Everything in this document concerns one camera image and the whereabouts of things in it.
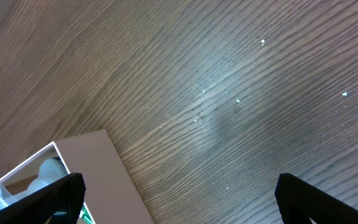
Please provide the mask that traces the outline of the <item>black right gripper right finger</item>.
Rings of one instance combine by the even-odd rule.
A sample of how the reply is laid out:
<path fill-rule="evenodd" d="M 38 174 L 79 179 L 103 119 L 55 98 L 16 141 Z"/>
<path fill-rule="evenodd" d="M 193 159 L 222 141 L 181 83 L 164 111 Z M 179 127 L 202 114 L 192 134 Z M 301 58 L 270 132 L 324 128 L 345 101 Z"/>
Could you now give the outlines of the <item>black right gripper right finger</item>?
<path fill-rule="evenodd" d="M 358 224 L 358 210 L 289 173 L 279 175 L 275 198 L 284 224 Z"/>

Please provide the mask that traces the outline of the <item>clear bottle dark liquid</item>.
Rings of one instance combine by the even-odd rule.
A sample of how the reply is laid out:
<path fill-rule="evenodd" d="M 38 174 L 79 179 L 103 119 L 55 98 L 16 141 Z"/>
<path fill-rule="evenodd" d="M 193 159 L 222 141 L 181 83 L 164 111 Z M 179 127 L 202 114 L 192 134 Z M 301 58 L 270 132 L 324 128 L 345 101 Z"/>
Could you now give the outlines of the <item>clear bottle dark liquid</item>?
<path fill-rule="evenodd" d="M 56 157 L 33 161 L 0 180 L 0 210 L 68 175 L 65 166 Z"/>

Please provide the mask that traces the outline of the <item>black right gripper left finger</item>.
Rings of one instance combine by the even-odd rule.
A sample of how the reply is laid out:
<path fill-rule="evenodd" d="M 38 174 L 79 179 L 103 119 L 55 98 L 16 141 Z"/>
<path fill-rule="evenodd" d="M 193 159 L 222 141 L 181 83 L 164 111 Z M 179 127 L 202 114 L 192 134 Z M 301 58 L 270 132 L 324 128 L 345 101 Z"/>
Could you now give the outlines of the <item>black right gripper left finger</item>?
<path fill-rule="evenodd" d="M 69 174 L 0 210 L 0 224 L 76 224 L 85 192 L 82 174 Z"/>

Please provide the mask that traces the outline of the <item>green white soap packet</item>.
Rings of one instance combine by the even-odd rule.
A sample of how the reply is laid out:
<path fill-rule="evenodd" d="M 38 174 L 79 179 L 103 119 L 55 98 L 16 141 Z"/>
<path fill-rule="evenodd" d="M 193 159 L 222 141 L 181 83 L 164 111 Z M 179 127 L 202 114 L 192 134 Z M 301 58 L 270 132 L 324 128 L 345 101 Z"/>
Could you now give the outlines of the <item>green white soap packet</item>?
<path fill-rule="evenodd" d="M 83 204 L 79 217 L 86 223 L 86 224 L 93 224 L 93 219 L 91 215 L 88 213 L 87 207 Z"/>

